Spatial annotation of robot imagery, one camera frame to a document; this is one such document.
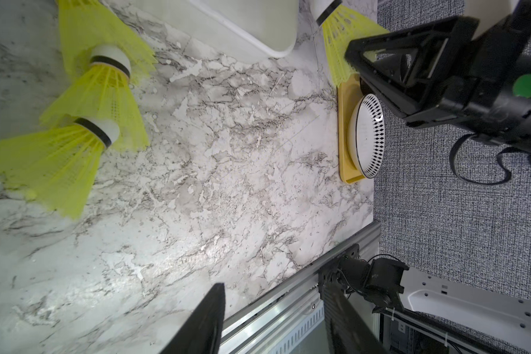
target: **black cable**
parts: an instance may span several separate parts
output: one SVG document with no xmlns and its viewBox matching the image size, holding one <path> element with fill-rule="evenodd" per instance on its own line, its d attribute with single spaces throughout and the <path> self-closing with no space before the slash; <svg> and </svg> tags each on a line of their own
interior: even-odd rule
<svg viewBox="0 0 531 354">
<path fill-rule="evenodd" d="M 448 343 L 449 343 L 450 345 L 452 345 L 453 348 L 456 349 L 457 352 L 459 352 L 459 354 L 462 354 L 462 351 L 460 350 L 460 348 L 458 347 L 458 345 L 456 345 L 456 344 L 454 344 L 453 342 L 450 342 L 450 341 L 448 341 Z"/>
<path fill-rule="evenodd" d="M 395 259 L 395 260 L 398 261 L 398 262 L 401 262 L 401 261 L 399 260 L 399 258 L 397 258 L 397 257 L 394 256 L 394 255 L 390 255 L 390 254 L 387 254 L 387 253 L 379 253 L 379 254 L 376 254 L 374 257 L 368 259 L 368 263 L 370 263 L 370 261 L 371 261 L 372 259 L 374 259 L 374 258 L 376 258 L 376 257 L 378 257 L 378 256 L 380 256 L 380 255 L 385 255 L 385 256 L 387 256 L 387 257 L 391 257 L 391 258 Z"/>
<path fill-rule="evenodd" d="M 346 281 L 346 284 L 348 285 L 348 287 L 350 287 L 350 289 L 354 290 L 354 292 L 360 294 L 361 296 L 364 296 L 363 293 L 361 293 L 360 291 L 354 289 L 353 286 L 350 285 L 350 283 L 348 283 L 348 279 L 346 279 L 346 276 L 344 275 L 344 273 L 340 270 L 340 269 L 336 269 L 337 271 L 340 272 L 340 274 L 342 274 L 342 277 L 344 278 L 344 281 Z"/>
<path fill-rule="evenodd" d="M 511 171 L 508 170 L 503 165 L 502 155 L 505 154 L 505 153 L 524 152 L 524 151 L 521 151 L 518 148 L 515 148 L 513 146 L 506 147 L 502 151 L 498 152 L 498 154 L 496 155 L 496 161 L 497 161 L 498 165 L 502 168 L 503 173 L 505 174 L 503 179 L 500 180 L 500 181 L 497 181 L 497 182 L 478 182 L 478 181 L 473 181 L 473 180 L 470 180 L 469 178 L 463 177 L 463 176 L 461 176 L 458 173 L 458 168 L 456 167 L 456 156 L 458 155 L 458 151 L 460 150 L 460 147 L 462 146 L 462 144 L 464 144 L 464 142 L 466 140 L 468 140 L 470 138 L 476 138 L 476 137 L 478 137 L 478 134 L 466 134 L 466 135 L 463 135 L 460 139 L 458 139 L 456 141 L 456 143 L 454 143 L 453 148 L 450 150 L 450 154 L 448 156 L 448 160 L 450 162 L 450 169 L 452 170 L 454 175 L 457 176 L 458 178 L 460 178 L 463 181 L 466 181 L 466 182 L 469 182 L 469 183 L 472 183 L 472 184 L 475 184 L 475 185 L 480 185 L 480 186 L 497 186 L 497 185 L 501 185 L 501 184 L 504 184 L 506 182 L 509 182 L 511 180 Z"/>
<path fill-rule="evenodd" d="M 328 282 L 329 282 L 329 283 L 332 282 L 332 276 L 333 276 L 335 273 L 336 273 L 336 272 L 333 271 L 333 272 L 331 273 L 331 275 L 328 277 Z M 348 297 L 346 298 L 346 299 L 348 300 L 348 299 L 350 298 L 350 296 L 352 295 L 352 293 L 355 292 L 355 290 L 354 290 L 354 288 L 350 285 L 350 283 L 348 283 L 348 279 L 346 279 L 346 276 L 344 276 L 344 273 L 342 273 L 342 276 L 344 277 L 344 280 L 346 280 L 346 283 L 347 283 L 348 287 L 349 287 L 350 289 L 352 289 L 352 292 L 351 292 L 350 294 L 348 294 Z"/>
</svg>

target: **yellow tray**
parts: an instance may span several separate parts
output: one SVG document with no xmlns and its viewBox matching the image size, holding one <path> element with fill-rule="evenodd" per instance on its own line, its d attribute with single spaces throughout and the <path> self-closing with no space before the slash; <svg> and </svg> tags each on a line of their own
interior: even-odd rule
<svg viewBox="0 0 531 354">
<path fill-rule="evenodd" d="M 340 179 L 348 184 L 358 182 L 364 178 L 358 171 L 348 153 L 348 125 L 352 112 L 358 102 L 364 97 L 360 90 L 360 76 L 354 74 L 348 81 L 340 84 L 336 91 L 338 96 L 338 160 Z"/>
</svg>

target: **white shuttlecock cork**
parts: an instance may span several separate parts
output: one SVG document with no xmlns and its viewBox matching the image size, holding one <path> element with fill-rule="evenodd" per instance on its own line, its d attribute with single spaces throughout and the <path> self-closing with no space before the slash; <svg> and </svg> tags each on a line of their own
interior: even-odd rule
<svg viewBox="0 0 531 354">
<path fill-rule="evenodd" d="M 310 0 L 309 7 L 311 8 L 312 17 L 317 21 L 323 12 L 333 3 L 335 0 Z"/>
<path fill-rule="evenodd" d="M 91 60 L 94 57 L 106 57 L 115 60 L 122 64 L 122 66 L 124 66 L 128 70 L 128 76 L 132 74 L 132 66 L 130 64 L 130 59 L 128 59 L 126 54 L 124 54 L 124 52 L 122 52 L 120 48 L 115 45 L 102 44 L 94 47 L 91 53 Z"/>
<path fill-rule="evenodd" d="M 87 121 L 96 125 L 101 131 L 106 134 L 110 139 L 110 145 L 114 144 L 118 137 L 120 136 L 120 127 L 112 119 L 99 119 L 99 118 L 87 118 L 84 117 Z"/>
</svg>

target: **wire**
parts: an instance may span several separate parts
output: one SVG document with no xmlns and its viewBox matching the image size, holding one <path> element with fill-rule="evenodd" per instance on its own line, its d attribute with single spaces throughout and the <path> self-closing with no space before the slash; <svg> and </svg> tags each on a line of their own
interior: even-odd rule
<svg viewBox="0 0 531 354">
<path fill-rule="evenodd" d="M 448 341 L 448 343 L 449 343 L 450 345 L 452 345 L 453 348 L 456 349 L 457 352 L 459 352 L 459 354 L 462 354 L 462 351 L 460 350 L 460 348 L 458 347 L 458 345 L 456 345 L 456 344 L 454 344 L 453 342 L 450 342 L 450 341 Z"/>
<path fill-rule="evenodd" d="M 346 276 L 344 275 L 344 273 L 342 273 L 342 271 L 340 269 L 337 268 L 336 270 L 339 271 L 340 274 L 342 274 L 342 277 L 344 278 L 344 281 L 346 281 L 346 284 L 348 285 L 348 287 L 350 287 L 350 289 L 354 290 L 354 292 L 360 294 L 361 296 L 364 296 L 363 293 L 361 293 L 360 291 L 354 289 L 354 287 L 351 286 L 350 283 L 348 283 L 348 279 L 346 279 Z"/>
<path fill-rule="evenodd" d="M 395 259 L 395 260 L 398 261 L 398 262 L 401 262 L 401 261 L 399 260 L 399 258 L 395 257 L 394 255 L 390 255 L 390 254 L 387 254 L 387 253 L 379 253 L 379 254 L 376 254 L 374 257 L 368 259 L 368 263 L 370 263 L 370 261 L 371 261 L 372 259 L 374 259 L 374 258 L 376 258 L 377 256 L 380 256 L 380 255 L 385 255 L 385 256 L 387 256 L 387 257 L 391 257 L 391 258 Z"/>
<path fill-rule="evenodd" d="M 353 292 L 357 292 L 357 291 L 356 291 L 356 290 L 350 285 L 350 283 L 348 283 L 348 279 L 346 279 L 346 276 L 344 275 L 344 273 L 342 273 L 342 271 L 341 271 L 340 269 L 338 269 L 338 268 L 337 268 L 336 270 L 339 271 L 340 274 L 342 274 L 342 277 L 344 277 L 344 280 L 346 281 L 346 284 L 348 285 L 348 287 L 349 287 L 350 289 L 352 289 Z M 333 276 L 335 273 L 336 273 L 336 272 L 333 271 L 333 272 L 331 273 L 331 275 L 328 277 L 328 282 L 329 282 L 329 283 L 332 282 L 332 276 Z M 350 298 L 350 296 L 352 295 L 353 292 L 351 292 L 350 294 L 348 294 L 348 297 L 346 298 L 347 300 Z"/>
<path fill-rule="evenodd" d="M 390 314 L 390 312 L 389 312 L 387 309 L 385 309 L 385 308 L 381 308 L 380 310 L 376 311 L 375 313 L 379 313 L 379 314 L 383 314 L 383 313 L 385 313 L 386 315 L 389 315 L 389 314 Z M 400 312 L 395 312 L 395 315 L 397 316 L 397 318 L 399 318 L 400 320 L 402 320 L 403 322 L 405 322 L 409 327 L 417 328 L 417 329 L 419 329 L 420 331 L 423 331 L 423 332 L 425 332 L 425 333 L 427 333 L 427 334 L 430 334 L 431 336 L 438 336 L 437 333 L 433 333 L 433 332 L 429 331 L 428 329 L 425 329 L 425 328 L 423 328 L 423 327 L 421 327 L 421 326 L 419 326 L 419 325 L 417 325 L 417 324 L 415 324 L 415 323 L 412 323 L 410 320 L 401 317 L 401 314 L 402 314 L 402 313 L 400 313 Z M 447 339 L 447 343 L 450 344 L 450 345 L 451 345 L 451 346 L 452 346 L 452 347 L 453 347 L 453 348 L 454 348 L 459 354 L 463 354 L 463 353 L 462 353 L 462 350 L 460 350 L 460 348 L 458 347 L 458 345 L 456 345 L 452 340 L 448 340 L 448 339 Z M 465 348 L 465 350 L 466 350 L 466 352 L 474 353 L 473 350 L 468 351 L 468 349 L 466 349 L 466 348 Z"/>
</svg>

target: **gray veining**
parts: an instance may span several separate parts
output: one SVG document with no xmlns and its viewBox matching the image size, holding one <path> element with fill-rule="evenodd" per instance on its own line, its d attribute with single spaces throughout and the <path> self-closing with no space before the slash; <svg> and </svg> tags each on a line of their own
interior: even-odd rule
<svg viewBox="0 0 531 354">
<path fill-rule="evenodd" d="M 9 3 L 0 138 L 37 131 L 68 85 L 55 2 Z M 157 353 L 213 283 L 232 315 L 373 219 L 372 181 L 340 181 L 336 97 L 305 3 L 295 50 L 252 66 L 112 5 L 157 52 L 132 89 L 151 147 L 102 157 L 78 222 L 0 186 L 0 353 Z M 375 18 L 375 0 L 355 5 Z"/>
</svg>

